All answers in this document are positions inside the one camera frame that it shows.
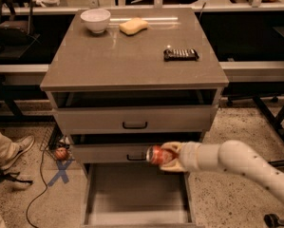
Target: red can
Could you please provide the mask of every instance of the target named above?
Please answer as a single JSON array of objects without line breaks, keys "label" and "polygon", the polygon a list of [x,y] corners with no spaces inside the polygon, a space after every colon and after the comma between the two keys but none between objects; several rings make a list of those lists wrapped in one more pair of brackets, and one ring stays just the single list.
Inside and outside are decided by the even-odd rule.
[{"label": "red can", "polygon": [[178,154],[171,150],[162,149],[158,145],[154,145],[147,150],[147,161],[153,164],[167,164],[173,159],[177,158]]}]

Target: shoe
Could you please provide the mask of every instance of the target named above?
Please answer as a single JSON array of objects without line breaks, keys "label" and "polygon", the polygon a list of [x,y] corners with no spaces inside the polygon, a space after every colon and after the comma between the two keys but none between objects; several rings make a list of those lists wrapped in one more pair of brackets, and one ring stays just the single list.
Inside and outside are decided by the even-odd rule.
[{"label": "shoe", "polygon": [[15,164],[17,159],[22,154],[26,153],[28,150],[31,149],[31,147],[33,146],[34,142],[35,142],[35,138],[32,135],[26,136],[26,137],[16,141],[16,143],[19,144],[19,151],[18,151],[17,155],[13,159],[7,161],[4,165],[1,165],[0,169],[3,170],[3,171],[9,169],[12,165]]}]

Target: black handle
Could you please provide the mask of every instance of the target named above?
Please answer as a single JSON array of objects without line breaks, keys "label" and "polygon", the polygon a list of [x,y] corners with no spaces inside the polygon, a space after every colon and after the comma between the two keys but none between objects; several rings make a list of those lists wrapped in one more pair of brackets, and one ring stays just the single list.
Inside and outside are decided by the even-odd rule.
[{"label": "black handle", "polygon": [[126,155],[126,159],[129,160],[130,162],[144,162],[146,161],[146,156],[142,152],[142,156],[140,158],[131,158],[129,155]]},{"label": "black handle", "polygon": [[148,126],[148,122],[144,122],[144,123],[123,122],[124,129],[145,129],[147,126]]}]

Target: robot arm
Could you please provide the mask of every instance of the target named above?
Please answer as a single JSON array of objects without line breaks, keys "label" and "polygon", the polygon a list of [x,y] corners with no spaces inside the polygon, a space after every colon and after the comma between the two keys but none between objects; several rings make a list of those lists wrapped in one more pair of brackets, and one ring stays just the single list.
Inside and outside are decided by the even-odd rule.
[{"label": "robot arm", "polygon": [[[173,150],[174,147],[168,147],[168,143],[165,143],[162,148]],[[176,149],[179,153],[178,166],[183,170],[241,175],[258,183],[284,203],[284,173],[269,165],[244,142],[227,141],[223,144],[181,142]],[[172,166],[161,166],[161,169],[172,171]]]}]

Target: speckled floor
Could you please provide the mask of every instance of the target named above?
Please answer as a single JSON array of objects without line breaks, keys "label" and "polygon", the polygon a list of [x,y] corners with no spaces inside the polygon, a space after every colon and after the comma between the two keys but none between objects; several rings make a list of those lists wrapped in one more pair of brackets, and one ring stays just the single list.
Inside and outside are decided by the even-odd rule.
[{"label": "speckled floor", "polygon": [[[280,98],[274,104],[267,100],[267,103],[273,113],[276,113],[284,104],[284,99]],[[31,227],[26,211],[28,205],[45,190],[40,163],[48,129],[51,126],[47,123],[0,123],[0,130],[14,140],[27,134],[33,134],[36,138],[32,149],[9,170],[20,171],[19,178],[33,180],[34,184],[22,190],[25,184],[10,181],[0,183],[0,214],[9,228]],[[284,160],[284,143],[249,100],[237,101],[232,107],[228,107],[223,99],[204,142],[223,143],[232,139],[246,142],[267,161]],[[42,173],[46,183],[57,172],[55,160],[45,152]],[[85,174],[76,161],[70,164],[66,174],[67,183],[59,178],[30,206],[28,219],[35,226],[80,227]],[[263,221],[265,214],[275,213],[284,219],[284,205],[250,180],[229,174],[192,173],[189,181],[196,223],[199,226],[262,228],[266,227]]]}]

